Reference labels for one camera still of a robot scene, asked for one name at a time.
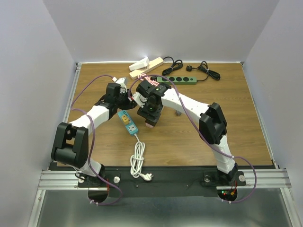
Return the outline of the pink power strip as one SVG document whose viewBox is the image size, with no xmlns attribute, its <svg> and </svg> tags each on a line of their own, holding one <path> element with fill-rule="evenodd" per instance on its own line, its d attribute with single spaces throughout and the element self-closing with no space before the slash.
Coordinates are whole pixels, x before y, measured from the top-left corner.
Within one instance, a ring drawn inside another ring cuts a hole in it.
<svg viewBox="0 0 303 227">
<path fill-rule="evenodd" d="M 146 122 L 145 125 L 149 128 L 154 128 L 154 124 Z"/>
</svg>

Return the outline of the small grey plug adapter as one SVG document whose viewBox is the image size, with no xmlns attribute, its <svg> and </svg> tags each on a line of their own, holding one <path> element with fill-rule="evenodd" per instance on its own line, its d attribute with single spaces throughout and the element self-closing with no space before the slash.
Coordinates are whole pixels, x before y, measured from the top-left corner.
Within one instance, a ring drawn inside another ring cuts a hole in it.
<svg viewBox="0 0 303 227">
<path fill-rule="evenodd" d="M 182 113 L 181 113 L 181 112 L 179 112 L 179 111 L 175 111 L 175 115 L 176 115 L 176 116 L 181 116 L 181 115 L 182 115 Z"/>
</svg>

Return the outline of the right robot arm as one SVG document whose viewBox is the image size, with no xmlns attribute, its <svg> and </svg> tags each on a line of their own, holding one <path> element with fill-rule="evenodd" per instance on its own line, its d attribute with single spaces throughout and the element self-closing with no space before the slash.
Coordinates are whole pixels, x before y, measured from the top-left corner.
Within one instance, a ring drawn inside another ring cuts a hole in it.
<svg viewBox="0 0 303 227">
<path fill-rule="evenodd" d="M 149 113 L 163 106 L 187 115 L 200 138 L 213 151 L 219 182 L 229 184 L 235 179 L 238 166 L 228 146 L 227 121 L 219 104 L 201 103 L 180 94 L 175 85 L 154 86 L 146 80 L 141 81 L 131 98 Z"/>
</svg>

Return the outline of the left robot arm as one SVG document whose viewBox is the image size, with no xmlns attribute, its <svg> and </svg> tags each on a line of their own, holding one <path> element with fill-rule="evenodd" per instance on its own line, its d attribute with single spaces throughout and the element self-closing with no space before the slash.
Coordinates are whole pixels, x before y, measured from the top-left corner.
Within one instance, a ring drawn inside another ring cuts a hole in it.
<svg viewBox="0 0 303 227">
<path fill-rule="evenodd" d="M 109 83 L 106 93 L 83 116 L 70 123 L 62 122 L 57 126 L 51 158 L 53 161 L 69 165 L 89 176 L 94 186 L 105 182 L 104 166 L 91 158 L 94 145 L 89 145 L 89 135 L 110 120 L 118 111 L 133 109 L 137 106 L 128 96 L 129 89 L 121 81 Z"/>
</svg>

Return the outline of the small yellow plug adapter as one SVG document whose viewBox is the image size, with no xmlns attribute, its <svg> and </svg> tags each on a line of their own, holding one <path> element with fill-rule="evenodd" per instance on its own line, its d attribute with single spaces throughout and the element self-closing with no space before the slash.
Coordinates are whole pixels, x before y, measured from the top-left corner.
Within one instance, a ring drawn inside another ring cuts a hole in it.
<svg viewBox="0 0 303 227">
<path fill-rule="evenodd" d="M 123 118 L 122 118 L 122 121 L 123 121 L 123 123 L 125 124 L 125 125 L 128 125 L 131 121 L 130 121 L 130 119 L 127 117 L 127 116 L 124 116 Z"/>
</svg>

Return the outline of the green power strip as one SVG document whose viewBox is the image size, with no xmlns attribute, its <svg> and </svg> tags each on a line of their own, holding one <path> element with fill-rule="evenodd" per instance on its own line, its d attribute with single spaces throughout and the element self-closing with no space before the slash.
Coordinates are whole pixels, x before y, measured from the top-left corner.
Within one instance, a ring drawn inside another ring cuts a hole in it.
<svg viewBox="0 0 303 227">
<path fill-rule="evenodd" d="M 196 77 L 157 77 L 158 83 L 171 84 L 175 85 L 195 85 L 197 83 Z"/>
</svg>

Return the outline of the white wedge adapter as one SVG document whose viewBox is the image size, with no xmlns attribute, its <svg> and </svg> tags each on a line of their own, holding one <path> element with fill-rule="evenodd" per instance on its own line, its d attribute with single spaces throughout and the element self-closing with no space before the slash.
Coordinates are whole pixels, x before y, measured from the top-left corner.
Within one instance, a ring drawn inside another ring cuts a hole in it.
<svg viewBox="0 0 303 227">
<path fill-rule="evenodd" d="M 129 66 L 129 70 L 130 71 L 134 71 L 134 70 L 139 70 L 142 68 L 145 68 L 149 65 L 149 58 L 148 57 L 144 57 L 143 59 L 133 63 L 132 65 Z"/>
</svg>

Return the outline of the cream power strip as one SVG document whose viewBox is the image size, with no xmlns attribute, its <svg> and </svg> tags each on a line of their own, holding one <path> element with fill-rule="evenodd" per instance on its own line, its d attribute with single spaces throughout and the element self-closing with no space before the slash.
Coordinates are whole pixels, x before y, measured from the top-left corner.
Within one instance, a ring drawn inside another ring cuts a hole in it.
<svg viewBox="0 0 303 227">
<path fill-rule="evenodd" d="M 132 80 L 135 80 L 142 73 L 148 73 L 148 72 L 156 69 L 157 67 L 161 66 L 163 63 L 164 63 L 164 60 L 161 57 L 158 57 L 152 61 L 150 60 L 149 65 L 147 67 L 139 69 L 139 70 L 130 71 L 129 76 Z"/>
</svg>

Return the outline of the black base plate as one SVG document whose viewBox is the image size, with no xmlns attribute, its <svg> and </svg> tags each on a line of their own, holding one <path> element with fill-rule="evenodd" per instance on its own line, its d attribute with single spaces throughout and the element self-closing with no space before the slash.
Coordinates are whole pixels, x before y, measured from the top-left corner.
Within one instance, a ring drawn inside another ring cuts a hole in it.
<svg viewBox="0 0 303 227">
<path fill-rule="evenodd" d="M 215 166 L 148 166 L 144 173 L 152 174 L 151 181 L 133 178 L 127 166 L 107 166 L 103 169 L 107 185 L 97 177 L 77 173 L 78 187 L 88 188 L 91 198 L 140 198 L 140 197 L 217 197 L 218 188 L 230 189 L 245 186 L 238 171 L 231 181 L 225 179 Z"/>
</svg>

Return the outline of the aluminium frame rail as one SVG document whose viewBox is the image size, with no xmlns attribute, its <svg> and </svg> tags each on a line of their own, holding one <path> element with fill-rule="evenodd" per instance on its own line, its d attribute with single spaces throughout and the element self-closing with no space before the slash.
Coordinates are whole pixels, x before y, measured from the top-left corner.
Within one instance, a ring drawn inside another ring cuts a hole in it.
<svg viewBox="0 0 303 227">
<path fill-rule="evenodd" d="M 73 101 L 73 97 L 75 94 L 75 89 L 77 86 L 77 82 L 80 76 L 80 70 L 82 67 L 82 63 L 75 63 L 75 73 L 72 79 L 72 84 L 71 84 L 71 89 L 70 89 L 70 93 L 69 93 L 69 97 L 68 97 L 68 101 L 67 101 L 67 106 L 65 108 L 65 112 L 64 112 L 64 116 L 63 116 L 63 121 L 66 122 L 68 120 L 70 111 L 71 111 L 71 103 Z M 37 192 L 36 192 L 36 197 L 34 200 L 34 205 L 31 211 L 31 215 L 29 218 L 29 222 L 28 222 L 28 227 L 37 227 L 38 226 L 38 222 L 39 222 L 39 218 L 41 215 L 41 211 L 42 211 L 42 207 L 44 204 L 44 200 L 45 200 L 45 195 L 46 195 L 47 190 L 42 190 L 38 187 Z"/>
</svg>

